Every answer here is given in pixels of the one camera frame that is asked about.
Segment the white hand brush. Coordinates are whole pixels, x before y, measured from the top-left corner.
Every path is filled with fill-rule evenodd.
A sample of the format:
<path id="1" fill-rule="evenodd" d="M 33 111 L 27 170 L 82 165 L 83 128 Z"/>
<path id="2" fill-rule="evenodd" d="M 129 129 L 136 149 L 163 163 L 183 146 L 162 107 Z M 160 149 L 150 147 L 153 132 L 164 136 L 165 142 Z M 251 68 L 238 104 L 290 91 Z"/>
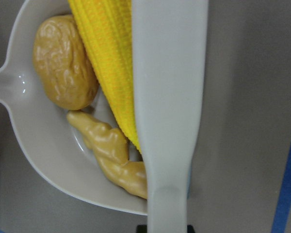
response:
<path id="1" fill-rule="evenodd" d="M 187 231 L 187 193 L 202 112 L 206 0 L 132 3 L 134 107 L 147 175 L 147 231 Z"/>

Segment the toy brown potato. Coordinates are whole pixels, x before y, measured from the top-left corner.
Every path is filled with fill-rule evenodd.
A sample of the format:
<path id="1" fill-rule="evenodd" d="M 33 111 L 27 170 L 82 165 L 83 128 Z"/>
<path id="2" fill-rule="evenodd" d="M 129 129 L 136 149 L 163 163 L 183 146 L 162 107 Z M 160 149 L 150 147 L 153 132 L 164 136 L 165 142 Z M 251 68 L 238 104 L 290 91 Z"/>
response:
<path id="1" fill-rule="evenodd" d="M 51 17 L 39 26 L 32 61 L 54 104 L 79 110 L 93 102 L 99 83 L 72 15 Z"/>

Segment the white plastic dustpan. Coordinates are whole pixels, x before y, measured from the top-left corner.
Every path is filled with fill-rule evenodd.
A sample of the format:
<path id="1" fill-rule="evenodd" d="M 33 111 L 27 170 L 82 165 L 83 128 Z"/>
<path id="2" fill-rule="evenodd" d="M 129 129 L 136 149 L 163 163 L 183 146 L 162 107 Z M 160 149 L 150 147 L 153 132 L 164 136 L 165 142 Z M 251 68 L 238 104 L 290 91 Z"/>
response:
<path id="1" fill-rule="evenodd" d="M 69 13 L 65 0 L 27 0 L 15 20 L 0 68 L 0 103 L 32 167 L 51 185 L 101 207 L 146 215 L 146 200 L 112 184 L 102 173 L 66 111 L 45 95 L 32 63 L 35 33 L 49 17 Z"/>

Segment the toy ginger root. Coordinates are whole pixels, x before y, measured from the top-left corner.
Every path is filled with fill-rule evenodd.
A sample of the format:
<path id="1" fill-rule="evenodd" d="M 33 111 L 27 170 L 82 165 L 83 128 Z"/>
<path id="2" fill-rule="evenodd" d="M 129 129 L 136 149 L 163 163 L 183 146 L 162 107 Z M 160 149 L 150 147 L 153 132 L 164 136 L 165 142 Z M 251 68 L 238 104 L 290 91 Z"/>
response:
<path id="1" fill-rule="evenodd" d="M 66 118 L 80 132 L 86 147 L 93 151 L 106 178 L 128 193 L 147 199 L 145 165 L 129 160 L 129 141 L 122 131 L 82 110 L 68 111 Z"/>

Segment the yellow toy corn cob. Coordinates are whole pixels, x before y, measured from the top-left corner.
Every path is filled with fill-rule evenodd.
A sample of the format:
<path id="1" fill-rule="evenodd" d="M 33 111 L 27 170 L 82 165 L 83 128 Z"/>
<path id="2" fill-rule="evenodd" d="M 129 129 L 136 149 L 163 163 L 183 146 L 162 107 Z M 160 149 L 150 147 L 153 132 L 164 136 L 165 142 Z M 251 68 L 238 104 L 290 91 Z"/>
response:
<path id="1" fill-rule="evenodd" d="M 115 120 L 140 150 L 134 116 L 130 0 L 70 0 L 89 60 Z"/>

